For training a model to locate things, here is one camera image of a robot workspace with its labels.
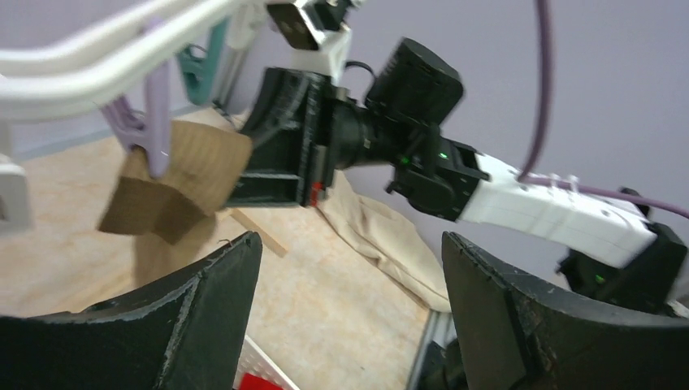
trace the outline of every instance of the black mount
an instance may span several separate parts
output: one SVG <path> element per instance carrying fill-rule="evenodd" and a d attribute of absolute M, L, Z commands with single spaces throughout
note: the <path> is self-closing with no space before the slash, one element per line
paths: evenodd
<path fill-rule="evenodd" d="M 231 389 L 261 253 L 245 233 L 80 313 L 0 316 L 0 388 Z"/>
<path fill-rule="evenodd" d="M 409 38 L 375 77 L 365 107 L 327 76 L 269 68 L 241 130 L 254 152 L 226 206 L 314 206 L 335 169 L 390 164 L 388 193 L 456 221 L 489 179 L 475 149 L 441 136 L 463 95 L 457 71 Z"/>
<path fill-rule="evenodd" d="M 639 195 L 630 188 L 620 192 Z M 649 217 L 649 207 L 637 207 Z M 558 272 L 567 278 L 572 291 L 585 297 L 644 313 L 671 313 L 666 302 L 687 256 L 687 246 L 662 223 L 651 222 L 648 230 L 656 233 L 656 239 L 622 269 L 570 250 Z"/>

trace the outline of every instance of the black bracket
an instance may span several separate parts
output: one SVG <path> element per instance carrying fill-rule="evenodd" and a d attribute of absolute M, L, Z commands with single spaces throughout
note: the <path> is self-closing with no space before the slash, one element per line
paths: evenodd
<path fill-rule="evenodd" d="M 415 390 L 463 390 L 469 388 L 462 365 L 459 341 L 443 348 L 435 341 L 426 349 L 418 386 Z"/>
<path fill-rule="evenodd" d="M 324 191 L 332 183 L 334 167 L 330 183 L 321 185 L 328 179 L 322 164 L 327 150 L 319 148 L 327 128 L 321 112 L 328 108 L 325 97 L 332 89 L 326 76 L 266 69 L 256 105 L 241 129 L 253 141 L 253 154 L 226 207 L 308 206 L 314 190 Z"/>
<path fill-rule="evenodd" d="M 81 313 L 0 317 L 0 388 L 232 388 L 261 252 L 245 233 Z"/>
<path fill-rule="evenodd" d="M 395 165 L 395 175 L 385 189 L 406 197 L 417 211 L 448 221 L 457 221 L 479 186 L 490 176 L 480 170 L 476 160 L 478 151 L 461 142 L 440 138 L 432 155 L 433 172 L 415 161 Z"/>
<path fill-rule="evenodd" d="M 638 195 L 629 188 L 620 192 Z M 648 217 L 650 208 L 638 207 Z M 666 302 L 687 256 L 687 246 L 662 223 L 650 223 L 648 229 L 656 233 L 656 239 L 622 269 L 570 250 L 558 272 L 575 293 L 631 310 L 667 313 Z"/>

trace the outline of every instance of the white plastic basket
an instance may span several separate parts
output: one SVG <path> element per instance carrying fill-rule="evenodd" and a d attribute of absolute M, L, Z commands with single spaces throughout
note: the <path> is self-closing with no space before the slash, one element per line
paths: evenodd
<path fill-rule="evenodd" d="M 239 388 L 244 374 L 271 381 L 283 390 L 299 390 L 299 387 L 248 336 L 244 336 L 244 344 L 241 347 L 234 388 Z"/>

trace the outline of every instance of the teal clip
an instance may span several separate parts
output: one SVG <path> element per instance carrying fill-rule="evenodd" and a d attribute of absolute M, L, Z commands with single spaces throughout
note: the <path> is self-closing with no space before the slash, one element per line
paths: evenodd
<path fill-rule="evenodd" d="M 187 89 L 187 98 L 196 105 L 201 106 L 208 101 L 213 89 L 213 79 L 218 71 L 220 55 L 223 53 L 225 32 L 228 29 L 229 20 L 218 23 L 210 31 L 208 47 L 203 49 L 205 57 L 197 57 L 192 53 L 197 45 L 188 45 L 177 54 L 177 62 L 182 71 L 182 80 Z"/>

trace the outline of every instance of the white curved bar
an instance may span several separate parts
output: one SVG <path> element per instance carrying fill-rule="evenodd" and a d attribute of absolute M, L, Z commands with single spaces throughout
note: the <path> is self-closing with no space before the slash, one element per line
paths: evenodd
<path fill-rule="evenodd" d="M 93 111 L 130 89 L 243 0 L 205 0 L 81 71 L 0 80 L 0 119 L 60 119 Z"/>
<path fill-rule="evenodd" d="M 517 169 L 498 158 L 476 155 L 490 180 L 462 211 L 462 221 L 490 223 L 563 244 L 612 267 L 622 268 L 656 234 L 634 205 L 569 190 L 520 184 Z"/>
<path fill-rule="evenodd" d="M 199 0 L 152 0 L 130 7 L 52 45 L 30 50 L 0 50 L 0 74 L 39 76 L 71 72 L 93 64 L 136 38 L 156 16 L 164 20 Z"/>

